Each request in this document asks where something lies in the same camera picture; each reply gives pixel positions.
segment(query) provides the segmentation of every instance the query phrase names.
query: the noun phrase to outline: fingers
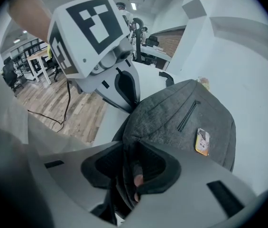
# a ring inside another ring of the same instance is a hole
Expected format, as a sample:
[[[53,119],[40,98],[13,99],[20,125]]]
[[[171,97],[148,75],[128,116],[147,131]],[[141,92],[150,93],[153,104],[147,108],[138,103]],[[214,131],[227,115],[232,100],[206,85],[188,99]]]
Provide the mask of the fingers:
[[[143,184],[143,175],[137,175],[134,178],[134,184],[135,184],[136,187],[139,187],[140,185],[142,185]],[[135,193],[134,199],[135,199],[136,202],[139,202],[138,194]]]

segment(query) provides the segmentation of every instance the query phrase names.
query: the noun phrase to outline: black cable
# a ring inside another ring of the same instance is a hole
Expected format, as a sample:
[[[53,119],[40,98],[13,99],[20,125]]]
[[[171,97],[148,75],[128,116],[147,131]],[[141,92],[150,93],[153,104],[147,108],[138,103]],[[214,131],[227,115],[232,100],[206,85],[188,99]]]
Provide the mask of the black cable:
[[[56,119],[54,119],[54,118],[51,118],[51,117],[49,117],[49,116],[45,116],[45,115],[43,115],[43,114],[41,114],[41,113],[38,113],[38,112],[32,112],[32,111],[28,110],[30,113],[37,114],[37,115],[46,117],[46,118],[48,118],[48,119],[54,121],[55,123],[53,124],[52,129],[53,129],[53,127],[54,127],[54,125],[55,125],[56,123],[59,123],[59,125],[62,126],[62,128],[60,128],[60,129],[57,131],[57,133],[60,132],[60,131],[64,128],[64,123],[66,122],[66,112],[67,112],[67,110],[68,110],[69,103],[71,102],[71,91],[70,91],[70,88],[69,88],[69,82],[66,81],[66,84],[67,84],[67,91],[68,91],[68,101],[67,101],[67,105],[66,105],[66,109],[65,109],[65,112],[64,112],[64,116],[63,116],[63,121],[62,121],[62,122],[59,122],[58,120],[56,120]]]

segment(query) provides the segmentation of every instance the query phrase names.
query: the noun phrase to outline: white table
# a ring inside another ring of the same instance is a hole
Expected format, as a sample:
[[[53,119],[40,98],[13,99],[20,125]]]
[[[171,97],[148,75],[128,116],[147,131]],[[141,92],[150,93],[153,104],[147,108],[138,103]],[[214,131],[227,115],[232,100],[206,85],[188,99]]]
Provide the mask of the white table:
[[[47,72],[46,72],[46,70],[44,68],[44,64],[42,62],[42,57],[47,57],[47,50],[46,49],[31,55],[30,57],[27,58],[27,61],[28,61],[28,64],[29,64],[29,67],[30,67],[31,71],[33,72],[33,75],[34,75],[35,79],[37,80],[37,82],[39,82],[40,80],[38,78],[37,72],[35,71],[33,65],[31,64],[31,60],[34,60],[34,59],[38,60],[38,62],[40,64],[40,67],[42,69],[42,72],[44,74],[44,77],[47,80],[48,84],[50,85],[52,82],[50,81],[50,79],[48,77],[48,74],[47,74]]]
[[[172,60],[172,58],[169,55],[167,55],[165,53],[158,52],[156,49],[154,49],[152,47],[148,47],[148,46],[144,47],[144,46],[140,45],[140,51],[143,53],[146,53],[146,54],[149,54],[149,55],[152,55],[152,56],[155,56],[155,57],[158,57],[158,58],[165,60],[166,63],[164,64],[163,70],[166,70],[168,64]]]
[[[140,100],[143,100],[148,96],[166,88],[166,78],[160,77],[158,75],[158,73],[163,72],[163,70],[155,67],[145,66],[142,63],[133,62],[133,64],[137,69],[139,75]],[[170,75],[173,77],[175,83],[184,81],[184,79],[181,77],[172,74]],[[93,146],[111,142],[114,135],[121,127],[128,115],[128,113],[125,113],[111,105],[108,105],[97,132],[95,141],[93,142]]]

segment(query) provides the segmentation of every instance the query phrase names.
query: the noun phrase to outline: ceiling light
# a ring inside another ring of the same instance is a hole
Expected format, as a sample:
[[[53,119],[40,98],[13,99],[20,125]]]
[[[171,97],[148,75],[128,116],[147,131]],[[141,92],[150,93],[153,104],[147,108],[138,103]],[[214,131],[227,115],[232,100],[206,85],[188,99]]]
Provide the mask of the ceiling light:
[[[135,3],[131,3],[131,4],[132,4],[133,9],[134,9],[134,10],[137,10],[137,9],[136,9],[136,4],[135,4]]]

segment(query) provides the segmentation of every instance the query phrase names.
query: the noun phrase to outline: gray backpack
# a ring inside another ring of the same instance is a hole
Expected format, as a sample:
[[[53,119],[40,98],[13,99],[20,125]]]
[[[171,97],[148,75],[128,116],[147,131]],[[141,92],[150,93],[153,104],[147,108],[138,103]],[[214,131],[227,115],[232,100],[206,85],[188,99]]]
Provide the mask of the gray backpack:
[[[168,82],[171,86],[139,103],[113,139],[122,139],[124,143],[124,161],[128,168],[123,170],[124,183],[119,182],[117,188],[131,209],[135,205],[132,180],[142,172],[141,168],[135,168],[137,157],[133,157],[139,141],[195,152],[197,129],[201,128],[210,134],[209,155],[205,158],[211,158],[230,171],[233,169],[236,127],[230,112],[195,80],[173,85],[168,78]]]

